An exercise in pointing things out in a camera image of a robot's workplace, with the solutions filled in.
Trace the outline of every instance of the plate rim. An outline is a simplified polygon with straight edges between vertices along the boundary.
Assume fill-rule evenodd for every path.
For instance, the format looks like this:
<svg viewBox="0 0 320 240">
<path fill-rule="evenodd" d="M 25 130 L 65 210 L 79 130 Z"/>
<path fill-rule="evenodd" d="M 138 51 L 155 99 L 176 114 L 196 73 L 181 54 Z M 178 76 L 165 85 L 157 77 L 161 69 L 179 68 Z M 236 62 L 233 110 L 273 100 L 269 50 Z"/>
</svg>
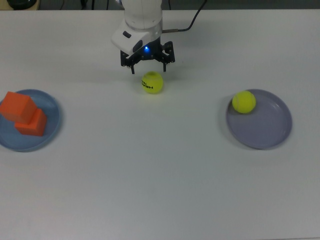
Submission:
<svg viewBox="0 0 320 240">
<path fill-rule="evenodd" d="M 228 102 L 227 104 L 227 107 L 226 107 L 226 111 L 225 111 L 225 121 L 226 121 L 226 124 L 227 124 L 227 127 L 229 129 L 229 131 L 231 132 L 231 134 L 233 135 L 233 137 L 239 141 L 240 143 L 242 143 L 243 145 L 247 146 L 247 147 L 250 147 L 250 148 L 253 148 L 253 149 L 257 149 L 257 150 L 265 150 L 265 149 L 272 149 L 272 148 L 275 148 L 279 145 L 281 145 L 283 142 L 286 141 L 286 139 L 290 136 L 290 133 L 292 131 L 292 128 L 293 128 L 293 118 L 292 118 L 292 114 L 291 114 L 291 111 L 290 109 L 288 108 L 287 104 L 280 98 L 278 97 L 277 95 L 275 95 L 274 93 L 270 92 L 270 91 L 267 91 L 267 90 L 263 90 L 263 89 L 258 89 L 258 88 L 251 88 L 251 89 L 247 89 L 245 91 L 253 91 L 253 92 L 262 92 L 262 93 L 267 93 L 269 95 L 272 95 L 274 96 L 278 101 L 280 101 L 284 106 L 285 106 L 285 109 L 287 110 L 288 112 L 288 115 L 289 115 L 289 118 L 287 117 L 287 122 L 289 123 L 289 128 L 288 128 L 288 131 L 287 133 L 283 136 L 283 138 L 280 140 L 280 141 L 276 141 L 276 143 L 273 143 L 271 145 L 268 145 L 268 146 L 257 146 L 257 145 L 252 145 L 250 143 L 247 143 L 247 142 L 244 142 L 242 140 L 240 140 L 237 135 L 234 133 L 233 129 L 231 128 L 231 125 L 229 123 L 229 120 L 228 120 L 228 112 L 229 112 L 229 108 L 230 108 L 230 105 L 232 105 L 232 99 Z"/>
<path fill-rule="evenodd" d="M 16 148 L 12 148 L 12 147 L 6 146 L 6 145 L 3 144 L 2 141 L 0 141 L 0 145 L 1 145 L 1 146 L 3 146 L 3 147 L 6 148 L 6 149 L 15 151 L 15 152 L 32 152 L 32 151 L 35 151 L 35 150 L 40 149 L 41 147 L 45 146 L 50 140 L 52 140 L 52 138 L 54 137 L 54 135 L 57 134 L 57 132 L 58 132 L 58 130 L 59 130 L 59 128 L 60 128 L 60 125 L 61 125 L 61 110 L 60 110 L 59 104 L 58 104 L 58 102 L 56 101 L 56 99 L 55 99 L 53 96 L 51 96 L 49 93 L 45 92 L 45 91 L 38 90 L 38 89 L 32 89 L 32 88 L 18 90 L 18 91 L 16 91 L 15 93 L 24 94 L 24 95 L 27 95 L 27 96 L 29 96 L 29 97 L 32 97 L 30 94 L 25 94 L 25 93 L 24 93 L 24 92 L 27 92 L 27 91 L 32 91 L 32 92 L 41 93 L 41 94 L 45 95 L 48 99 L 50 99 L 51 101 L 53 101 L 53 103 L 55 104 L 56 109 L 57 109 L 58 120 L 57 120 L 57 122 L 56 122 L 56 126 L 55 126 L 54 130 L 52 131 L 52 134 L 51 134 L 50 136 L 48 136 L 46 139 L 44 139 L 43 141 L 41 141 L 39 144 L 35 145 L 35 146 L 16 149 Z"/>
</svg>

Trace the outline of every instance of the gray plate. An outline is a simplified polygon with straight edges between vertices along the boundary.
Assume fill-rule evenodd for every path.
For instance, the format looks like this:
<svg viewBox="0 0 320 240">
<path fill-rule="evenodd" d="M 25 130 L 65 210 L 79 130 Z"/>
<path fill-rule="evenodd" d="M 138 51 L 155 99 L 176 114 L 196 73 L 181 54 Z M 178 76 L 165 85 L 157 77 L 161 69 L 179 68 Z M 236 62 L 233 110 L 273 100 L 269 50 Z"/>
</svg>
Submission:
<svg viewBox="0 0 320 240">
<path fill-rule="evenodd" d="M 292 129 L 292 116 L 287 105 L 271 92 L 249 89 L 256 99 L 252 112 L 241 114 L 230 101 L 226 122 L 233 136 L 254 149 L 268 149 L 281 144 Z"/>
</svg>

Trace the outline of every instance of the orange cube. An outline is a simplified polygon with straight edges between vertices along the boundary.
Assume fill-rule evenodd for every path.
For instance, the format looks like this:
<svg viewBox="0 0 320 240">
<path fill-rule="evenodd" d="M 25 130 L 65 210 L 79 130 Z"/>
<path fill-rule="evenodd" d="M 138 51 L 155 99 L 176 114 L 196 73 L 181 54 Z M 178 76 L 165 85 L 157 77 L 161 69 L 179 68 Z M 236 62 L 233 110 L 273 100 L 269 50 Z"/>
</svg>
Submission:
<svg viewBox="0 0 320 240">
<path fill-rule="evenodd" d="M 16 122 L 14 127 L 23 135 L 43 136 L 47 123 L 47 116 L 37 108 L 29 124 Z"/>
<path fill-rule="evenodd" d="M 36 109 L 31 97 L 8 91 L 0 105 L 0 114 L 9 121 L 29 124 Z"/>
</svg>

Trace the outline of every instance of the black cable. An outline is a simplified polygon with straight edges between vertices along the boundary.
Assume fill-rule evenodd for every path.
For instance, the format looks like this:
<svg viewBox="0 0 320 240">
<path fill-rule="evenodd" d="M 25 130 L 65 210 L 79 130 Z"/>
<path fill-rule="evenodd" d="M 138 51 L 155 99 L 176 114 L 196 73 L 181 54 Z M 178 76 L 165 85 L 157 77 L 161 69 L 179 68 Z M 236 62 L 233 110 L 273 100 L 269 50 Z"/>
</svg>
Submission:
<svg viewBox="0 0 320 240">
<path fill-rule="evenodd" d="M 202 3 L 201 7 L 198 9 L 198 11 L 196 12 L 196 14 L 193 17 L 193 20 L 190 24 L 190 26 L 188 28 L 184 28 L 184 29 L 167 29 L 167 30 L 163 30 L 162 33 L 163 34 L 168 34 L 168 33 L 177 33 L 177 32 L 185 32 L 191 29 L 192 25 L 195 23 L 195 20 L 198 16 L 198 14 L 200 13 L 200 11 L 204 8 L 204 6 L 206 5 L 208 0 L 204 0 L 204 2 Z"/>
<path fill-rule="evenodd" d="M 60 7 L 60 10 L 62 10 L 62 8 L 64 7 L 64 5 L 65 5 L 65 0 L 62 0 L 63 2 L 62 2 L 62 5 L 61 5 L 61 7 Z"/>
<path fill-rule="evenodd" d="M 178 32 L 185 32 L 185 31 L 190 30 L 190 28 L 192 27 L 192 25 L 194 24 L 194 22 L 195 22 L 195 20 L 196 20 L 196 18 L 197 18 L 197 16 L 198 16 L 198 14 L 200 13 L 201 9 L 204 8 L 204 6 L 206 5 L 207 1 L 208 1 L 208 0 L 204 0 L 204 2 L 202 3 L 201 7 L 200 7 L 199 10 L 196 12 L 196 14 L 195 14 L 195 16 L 194 16 L 194 18 L 193 18 L 190 26 L 189 26 L 188 28 L 185 28 L 185 29 L 179 29 Z"/>
</svg>

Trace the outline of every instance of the orange block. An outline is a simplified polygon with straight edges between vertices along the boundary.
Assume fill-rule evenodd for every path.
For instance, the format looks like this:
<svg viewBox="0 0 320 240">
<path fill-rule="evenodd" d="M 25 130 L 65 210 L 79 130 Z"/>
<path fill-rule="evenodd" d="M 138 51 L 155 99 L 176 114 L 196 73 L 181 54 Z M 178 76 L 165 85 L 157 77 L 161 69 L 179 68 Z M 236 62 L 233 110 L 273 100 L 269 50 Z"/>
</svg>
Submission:
<svg viewBox="0 0 320 240">
<path fill-rule="evenodd" d="M 23 135 L 43 136 L 47 123 L 47 116 L 37 108 L 29 124 L 16 122 L 14 127 Z"/>
<path fill-rule="evenodd" d="M 0 105 L 0 114 L 9 121 L 29 124 L 36 109 L 31 97 L 8 91 Z"/>
</svg>

